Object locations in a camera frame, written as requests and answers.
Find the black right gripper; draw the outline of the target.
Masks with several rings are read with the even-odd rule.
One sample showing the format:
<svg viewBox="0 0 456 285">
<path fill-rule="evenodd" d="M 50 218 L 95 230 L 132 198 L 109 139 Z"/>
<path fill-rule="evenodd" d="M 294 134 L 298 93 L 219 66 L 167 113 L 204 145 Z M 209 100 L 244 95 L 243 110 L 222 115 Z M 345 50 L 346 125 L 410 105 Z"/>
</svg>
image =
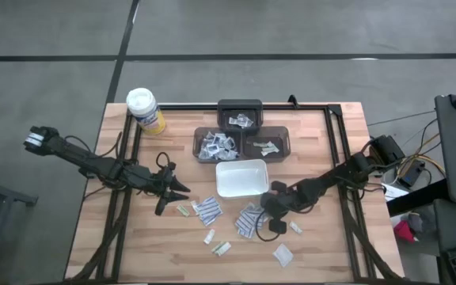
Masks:
<svg viewBox="0 0 456 285">
<path fill-rule="evenodd" d="M 291 197 L 291 191 L 286 184 L 280 181 L 273 181 L 271 190 L 276 191 L 275 195 L 266 192 L 261 195 L 260 206 L 264 213 L 272 217 L 269 221 L 269 230 L 276 234 L 285 234 L 287 224 L 282 218 L 288 213 L 288 199 Z"/>
</svg>

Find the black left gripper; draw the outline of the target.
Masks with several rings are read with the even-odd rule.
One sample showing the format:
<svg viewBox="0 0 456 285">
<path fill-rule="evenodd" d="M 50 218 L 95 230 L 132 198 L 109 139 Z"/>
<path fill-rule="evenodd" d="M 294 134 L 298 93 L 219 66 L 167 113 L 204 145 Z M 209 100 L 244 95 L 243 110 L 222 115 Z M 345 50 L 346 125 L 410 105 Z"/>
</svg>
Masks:
<svg viewBox="0 0 456 285">
<path fill-rule="evenodd" d="M 154 174 L 154 181 L 146 186 L 146 193 L 153 194 L 158 197 L 158 203 L 154 213 L 161 215 L 168 203 L 188 200 L 189 197 L 179 192 L 190 192 L 191 189 L 183 185 L 174 175 L 173 171 L 176 168 L 174 162 L 170 162 L 166 166 L 161 166 L 160 170 Z"/>
</svg>

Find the blue striped bandage packet pile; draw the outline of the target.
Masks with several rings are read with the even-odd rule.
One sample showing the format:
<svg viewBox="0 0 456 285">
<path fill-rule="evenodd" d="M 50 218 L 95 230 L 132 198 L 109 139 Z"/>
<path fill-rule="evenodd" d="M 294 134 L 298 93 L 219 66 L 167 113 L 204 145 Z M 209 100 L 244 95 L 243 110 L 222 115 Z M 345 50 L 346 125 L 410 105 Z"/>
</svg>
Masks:
<svg viewBox="0 0 456 285">
<path fill-rule="evenodd" d="M 252 239 L 255 232 L 255 221 L 247 214 L 241 214 L 235 222 L 237 232 L 244 238 Z"/>
</svg>

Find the white plastic bin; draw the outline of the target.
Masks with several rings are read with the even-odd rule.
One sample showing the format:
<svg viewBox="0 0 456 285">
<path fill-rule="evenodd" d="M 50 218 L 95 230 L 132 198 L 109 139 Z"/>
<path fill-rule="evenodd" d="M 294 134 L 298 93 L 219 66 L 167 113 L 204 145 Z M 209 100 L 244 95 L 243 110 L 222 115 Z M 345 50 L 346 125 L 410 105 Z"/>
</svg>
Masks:
<svg viewBox="0 0 456 285">
<path fill-rule="evenodd" d="M 259 196 L 270 188 L 267 164 L 261 159 L 219 162 L 216 190 L 223 199 Z"/>
</svg>

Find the grey translucent plastic bin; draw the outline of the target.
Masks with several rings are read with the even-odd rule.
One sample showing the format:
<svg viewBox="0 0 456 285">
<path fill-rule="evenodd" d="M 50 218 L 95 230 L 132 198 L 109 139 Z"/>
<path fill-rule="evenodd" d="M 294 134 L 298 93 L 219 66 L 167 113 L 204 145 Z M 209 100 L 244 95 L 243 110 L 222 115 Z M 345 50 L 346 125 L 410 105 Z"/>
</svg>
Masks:
<svg viewBox="0 0 456 285">
<path fill-rule="evenodd" d="M 273 142 L 279 153 L 266 156 L 261 154 L 264 147 L 254 146 L 253 143 Z M 244 159 L 262 159 L 267 163 L 284 161 L 291 153 L 289 131 L 286 127 L 261 127 L 256 133 L 244 134 L 241 145 L 241 156 Z"/>
<path fill-rule="evenodd" d="M 241 131 L 256 133 L 263 124 L 263 103 L 257 99 L 222 99 L 218 102 L 218 126 L 224 131 Z M 229 124 L 229 118 L 237 118 L 238 114 L 245 114 L 253 121 L 251 127 L 239 127 Z"/>
<path fill-rule="evenodd" d="M 222 160 L 211 160 L 211 159 L 207 159 L 207 160 L 199 160 L 198 159 L 198 155 L 200 153 L 201 150 L 206 150 L 206 147 L 202 147 L 202 142 L 203 140 L 206 138 L 207 136 L 207 133 L 208 132 L 211 132 L 214 136 L 216 133 L 224 133 L 226 135 L 226 137 L 231 137 L 234 139 L 235 143 L 236 143 L 236 148 L 234 149 L 234 151 L 237 151 L 238 152 L 238 157 L 235 159 L 235 160 L 232 160 L 232 161 L 237 161 L 241 158 L 241 134 L 239 132 L 235 132 L 235 131 L 223 131 L 219 128 L 213 128 L 213 127 L 198 127 L 195 129 L 195 132 L 194 132 L 194 135 L 193 135 L 193 149 L 192 149 L 192 154 L 193 156 L 200 162 L 200 163 L 218 163 L 218 162 L 231 162 L 229 160 L 227 161 L 222 161 Z M 219 140 L 218 138 L 214 137 L 213 138 L 213 144 L 219 144 L 219 143 L 222 143 L 224 140 Z"/>
</svg>

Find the Lysol wipes canister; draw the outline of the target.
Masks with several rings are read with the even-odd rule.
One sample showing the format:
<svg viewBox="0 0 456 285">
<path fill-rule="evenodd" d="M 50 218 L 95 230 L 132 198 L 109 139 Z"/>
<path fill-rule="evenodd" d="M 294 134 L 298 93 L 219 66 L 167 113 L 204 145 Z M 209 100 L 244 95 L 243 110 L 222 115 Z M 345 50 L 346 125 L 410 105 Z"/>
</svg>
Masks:
<svg viewBox="0 0 456 285">
<path fill-rule="evenodd" d="M 127 94 L 126 103 L 145 134 L 158 135 L 165 130 L 164 116 L 150 90 L 146 88 L 131 90 Z"/>
</svg>

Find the white paper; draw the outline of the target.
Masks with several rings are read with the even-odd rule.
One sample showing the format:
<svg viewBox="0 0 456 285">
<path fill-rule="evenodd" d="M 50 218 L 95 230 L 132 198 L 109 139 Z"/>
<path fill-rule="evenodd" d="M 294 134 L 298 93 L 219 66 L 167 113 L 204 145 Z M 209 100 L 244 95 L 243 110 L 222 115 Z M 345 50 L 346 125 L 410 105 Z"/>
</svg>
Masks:
<svg viewBox="0 0 456 285">
<path fill-rule="evenodd" d="M 409 193 L 408 191 L 396 188 L 393 185 L 382 184 L 382 186 L 384 188 L 383 192 L 386 202 L 389 202 L 390 200 L 396 199 L 401 196 L 405 196 Z"/>
</svg>

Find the red cloth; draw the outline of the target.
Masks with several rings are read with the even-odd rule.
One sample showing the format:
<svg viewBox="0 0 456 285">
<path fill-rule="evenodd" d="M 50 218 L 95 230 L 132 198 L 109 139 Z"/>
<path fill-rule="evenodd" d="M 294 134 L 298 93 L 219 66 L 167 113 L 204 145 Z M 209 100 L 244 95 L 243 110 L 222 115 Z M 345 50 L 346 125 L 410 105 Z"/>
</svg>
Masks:
<svg viewBox="0 0 456 285">
<path fill-rule="evenodd" d="M 413 235 L 409 224 L 405 220 L 401 220 L 394 228 L 393 232 L 397 238 L 407 241 L 409 243 L 414 243 L 416 241 L 415 236 Z"/>
</svg>

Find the black blue power box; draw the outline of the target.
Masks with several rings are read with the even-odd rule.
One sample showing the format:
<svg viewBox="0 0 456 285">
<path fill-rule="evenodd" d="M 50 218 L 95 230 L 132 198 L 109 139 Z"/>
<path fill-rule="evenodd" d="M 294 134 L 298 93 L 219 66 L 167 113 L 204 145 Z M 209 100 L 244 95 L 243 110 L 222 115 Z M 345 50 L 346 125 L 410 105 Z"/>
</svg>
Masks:
<svg viewBox="0 0 456 285">
<path fill-rule="evenodd" d="M 412 160 L 399 174 L 397 182 L 406 188 L 412 187 L 425 170 L 426 163 L 420 160 Z"/>
</svg>

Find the black diagonal bar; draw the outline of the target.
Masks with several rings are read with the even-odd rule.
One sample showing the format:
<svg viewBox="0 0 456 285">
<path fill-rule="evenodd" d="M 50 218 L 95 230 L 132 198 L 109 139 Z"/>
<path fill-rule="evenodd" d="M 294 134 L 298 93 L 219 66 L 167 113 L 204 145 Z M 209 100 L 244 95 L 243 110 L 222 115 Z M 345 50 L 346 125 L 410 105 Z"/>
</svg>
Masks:
<svg viewBox="0 0 456 285">
<path fill-rule="evenodd" d="M 418 207 L 432 204 L 435 200 L 449 200 L 447 180 L 442 179 L 424 188 L 408 192 L 386 203 L 389 216 L 397 216 Z"/>
</svg>

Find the grey cloth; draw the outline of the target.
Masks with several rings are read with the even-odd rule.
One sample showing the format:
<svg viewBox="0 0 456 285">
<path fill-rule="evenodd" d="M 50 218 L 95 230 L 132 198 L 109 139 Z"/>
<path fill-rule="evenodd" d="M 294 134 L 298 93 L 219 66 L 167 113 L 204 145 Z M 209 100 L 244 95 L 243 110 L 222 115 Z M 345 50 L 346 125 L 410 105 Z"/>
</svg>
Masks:
<svg viewBox="0 0 456 285">
<path fill-rule="evenodd" d="M 413 233 L 424 232 L 424 221 L 421 215 L 416 212 L 410 212 L 407 216 L 408 227 Z"/>
</svg>

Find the black table frame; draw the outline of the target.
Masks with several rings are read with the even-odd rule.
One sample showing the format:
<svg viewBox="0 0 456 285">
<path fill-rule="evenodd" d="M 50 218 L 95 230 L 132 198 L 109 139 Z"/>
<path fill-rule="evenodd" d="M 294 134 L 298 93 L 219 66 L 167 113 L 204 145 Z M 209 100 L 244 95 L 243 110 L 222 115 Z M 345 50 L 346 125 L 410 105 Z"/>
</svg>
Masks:
<svg viewBox="0 0 456 285">
<path fill-rule="evenodd" d="M 343 113 L 343 119 L 335 111 Z M 214 110 L 201 106 L 193 110 L 165 110 L 165 130 L 157 136 L 143 136 L 139 162 L 151 169 L 165 157 L 177 167 L 178 180 L 191 191 L 183 203 L 167 205 L 162 215 L 154 213 L 157 199 L 133 192 L 128 200 L 129 216 L 123 236 L 123 251 L 110 250 L 104 275 L 119 282 L 132 283 L 304 283 L 352 280 L 346 234 L 340 208 L 339 192 L 329 189 L 314 209 L 306 215 L 290 213 L 287 219 L 302 229 L 275 237 L 267 229 L 252 239 L 242 237 L 235 226 L 247 199 L 220 199 L 222 214 L 205 226 L 198 217 L 184 217 L 177 206 L 190 207 L 216 196 L 215 166 L 201 164 L 192 154 L 195 129 L 214 127 Z M 284 126 L 290 133 L 291 154 L 280 163 L 268 166 L 273 181 L 292 184 L 315 177 L 333 167 L 331 146 L 339 155 L 360 150 L 368 139 L 362 106 L 340 103 L 336 107 L 273 104 L 264 112 L 268 126 Z M 348 143 L 340 138 L 339 124 L 346 129 Z M 209 230 L 215 235 L 209 245 L 203 240 Z M 231 244 L 222 256 L 211 250 L 220 242 Z M 293 253 L 293 260 L 283 268 L 272 255 L 280 244 Z"/>
</svg>

